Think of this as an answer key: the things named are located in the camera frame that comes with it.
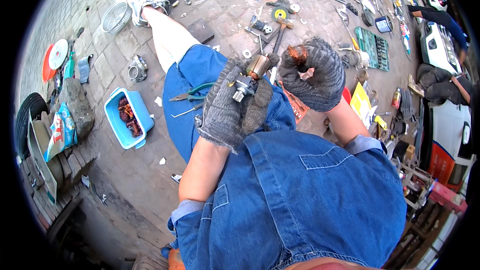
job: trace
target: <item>cuff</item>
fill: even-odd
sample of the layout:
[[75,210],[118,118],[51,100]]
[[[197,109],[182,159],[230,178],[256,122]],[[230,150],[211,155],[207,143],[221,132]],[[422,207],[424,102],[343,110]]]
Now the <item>cuff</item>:
[[379,149],[382,152],[386,153],[384,147],[385,146],[382,144],[382,142],[375,138],[364,135],[357,135],[344,147],[344,149],[350,154],[356,155],[373,148]]
[[195,201],[190,199],[185,199],[178,205],[177,209],[172,212],[171,221],[172,224],[175,224],[178,219],[182,218],[185,215],[190,213],[201,211],[204,209],[204,201]]

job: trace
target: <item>person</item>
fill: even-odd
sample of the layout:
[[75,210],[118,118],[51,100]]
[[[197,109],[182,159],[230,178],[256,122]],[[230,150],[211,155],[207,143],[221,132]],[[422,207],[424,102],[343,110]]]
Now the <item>person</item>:
[[447,31],[450,32],[453,39],[455,39],[459,46],[458,62],[463,64],[467,57],[467,40],[463,34],[462,28],[446,11],[437,11],[430,6],[413,6],[407,4],[408,10],[414,17],[420,17],[428,21],[436,22],[443,25]]
[[450,100],[454,105],[471,105],[473,84],[465,74],[453,76],[445,69],[423,63],[418,67],[418,83],[408,76],[408,87],[420,97],[433,103]]
[[[287,90],[327,114],[345,147],[296,131],[287,97],[264,77],[236,102],[230,82],[246,63],[200,44],[165,15],[164,0],[127,2],[134,24],[151,26],[167,69],[165,121],[187,162],[167,226],[185,268],[381,267],[402,235],[406,203],[384,145],[341,96],[345,71],[330,45],[290,46],[278,70]],[[302,81],[298,70],[309,68],[313,80]],[[169,99],[213,81],[199,92],[202,109],[171,116],[199,101]]]

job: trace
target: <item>blue plastic container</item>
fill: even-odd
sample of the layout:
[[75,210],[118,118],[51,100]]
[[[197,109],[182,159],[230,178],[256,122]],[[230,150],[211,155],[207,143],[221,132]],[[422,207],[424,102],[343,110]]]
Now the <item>blue plastic container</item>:
[[[127,97],[133,115],[137,119],[138,125],[143,133],[141,136],[133,137],[132,132],[125,125],[125,122],[120,119],[118,107],[119,101],[123,97]],[[113,132],[117,136],[120,145],[124,149],[129,149],[134,146],[138,149],[145,145],[145,137],[147,136],[147,131],[153,127],[153,119],[150,118],[150,113],[147,110],[147,106],[145,105],[140,92],[127,91],[123,87],[117,87],[111,93],[110,98],[105,102],[104,109],[106,118],[108,119]]]

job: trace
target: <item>tire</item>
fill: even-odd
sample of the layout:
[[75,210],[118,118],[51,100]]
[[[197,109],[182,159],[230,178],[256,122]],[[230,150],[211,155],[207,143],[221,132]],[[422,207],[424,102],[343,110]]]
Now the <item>tire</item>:
[[15,118],[15,148],[22,161],[30,155],[27,146],[29,111],[33,119],[42,114],[42,112],[48,113],[47,104],[39,93],[32,93],[25,98]]
[[420,81],[420,78],[422,78],[422,76],[433,70],[435,68],[435,66],[429,64],[429,63],[422,63],[420,66],[418,66],[418,69],[417,69],[417,83]]

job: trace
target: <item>detergent bag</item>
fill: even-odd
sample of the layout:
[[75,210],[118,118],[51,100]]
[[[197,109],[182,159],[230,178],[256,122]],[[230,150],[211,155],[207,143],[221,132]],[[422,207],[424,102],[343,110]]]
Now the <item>detergent bag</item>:
[[75,122],[66,103],[62,102],[60,109],[55,113],[50,129],[52,130],[52,136],[48,143],[48,148],[43,154],[45,162],[50,161],[54,156],[64,151],[65,148],[69,148],[77,143]]

